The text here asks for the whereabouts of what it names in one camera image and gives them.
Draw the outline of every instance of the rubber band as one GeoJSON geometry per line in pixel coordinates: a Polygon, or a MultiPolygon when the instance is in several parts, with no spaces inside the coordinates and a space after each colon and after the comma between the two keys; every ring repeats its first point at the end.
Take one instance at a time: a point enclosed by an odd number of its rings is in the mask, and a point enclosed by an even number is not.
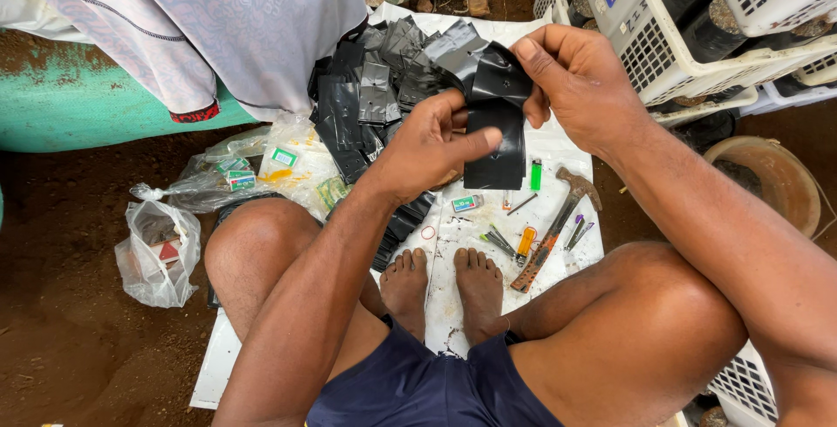
{"type": "Polygon", "coordinates": [[[433,237],[434,237],[435,235],[436,235],[436,229],[435,229],[433,226],[429,226],[429,225],[428,225],[428,226],[424,226],[424,228],[421,230],[421,237],[422,237],[423,239],[425,239],[425,240],[430,240],[430,239],[433,239],[433,237]],[[430,228],[430,230],[431,230],[431,231],[433,231],[433,233],[432,233],[430,236],[425,236],[425,235],[424,235],[424,231],[425,231],[427,228],[430,228]]]}

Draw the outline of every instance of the hand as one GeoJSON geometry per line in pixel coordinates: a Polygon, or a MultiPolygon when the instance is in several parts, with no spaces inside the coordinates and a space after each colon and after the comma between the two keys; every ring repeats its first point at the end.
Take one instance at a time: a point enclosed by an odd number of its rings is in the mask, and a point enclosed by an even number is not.
{"type": "Polygon", "coordinates": [[[409,203],[451,170],[461,171],[465,162],[497,149],[503,136],[495,127],[453,133],[468,122],[465,104],[458,90],[419,102],[357,186],[375,187],[394,204],[409,203]]]}
{"type": "Polygon", "coordinates": [[[601,34],[551,24],[518,40],[511,51],[535,81],[523,105],[535,128],[549,120],[551,106],[572,142],[604,157],[610,146],[631,138],[637,125],[653,122],[601,34]]]}

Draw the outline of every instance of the hammer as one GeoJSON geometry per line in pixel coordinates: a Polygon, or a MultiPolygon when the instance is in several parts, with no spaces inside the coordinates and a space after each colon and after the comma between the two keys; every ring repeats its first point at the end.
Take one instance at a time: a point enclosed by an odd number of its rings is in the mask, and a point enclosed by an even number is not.
{"type": "Polygon", "coordinates": [[[523,293],[529,293],[531,283],[535,281],[535,277],[541,271],[543,263],[547,261],[552,247],[555,246],[555,241],[558,240],[561,234],[561,229],[563,229],[569,217],[572,216],[572,211],[576,208],[582,197],[588,195],[593,206],[599,211],[602,211],[602,201],[599,200],[599,193],[596,192],[596,187],[592,186],[589,180],[570,173],[564,166],[558,169],[555,177],[570,183],[570,193],[564,200],[564,205],[561,207],[561,211],[558,212],[558,217],[555,218],[547,233],[541,238],[541,243],[538,244],[535,253],[531,255],[531,259],[526,268],[511,283],[511,288],[522,291],[523,293]]]}

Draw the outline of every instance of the knee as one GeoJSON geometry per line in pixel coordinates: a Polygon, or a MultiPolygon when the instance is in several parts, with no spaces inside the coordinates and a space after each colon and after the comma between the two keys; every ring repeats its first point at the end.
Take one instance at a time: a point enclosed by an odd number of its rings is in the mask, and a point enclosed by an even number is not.
{"type": "Polygon", "coordinates": [[[727,298],[670,244],[643,242],[623,245],[609,254],[619,260],[619,282],[642,294],[648,305],[672,324],[694,330],[723,328],[746,341],[741,317],[727,298]]]}
{"type": "Polygon", "coordinates": [[[220,256],[229,250],[287,249],[298,254],[319,233],[308,211],[284,198],[261,198],[236,208],[212,233],[204,257],[212,272],[220,256]]]}

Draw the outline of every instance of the dirt floor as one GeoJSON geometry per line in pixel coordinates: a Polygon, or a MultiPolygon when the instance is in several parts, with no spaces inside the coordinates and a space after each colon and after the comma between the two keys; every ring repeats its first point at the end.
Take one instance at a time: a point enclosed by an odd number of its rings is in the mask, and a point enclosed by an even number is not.
{"type": "MultiPolygon", "coordinates": [[[[462,0],[433,0],[462,15],[462,0]]],[[[490,0],[495,20],[531,20],[534,0],[490,0]]],[[[747,118],[739,134],[778,138],[837,203],[837,102],[747,118]]],[[[135,183],[165,186],[187,159],[252,126],[148,138],[50,154],[0,152],[5,198],[0,255],[0,424],[68,427],[209,425],[188,401],[211,333],[206,274],[183,309],[152,308],[122,291],[113,248],[124,240],[135,183]]],[[[606,251],[664,240],[622,182],[594,158],[606,251]]],[[[199,216],[206,243],[213,215],[199,216]]],[[[835,231],[818,241],[837,254],[835,231]]]]}

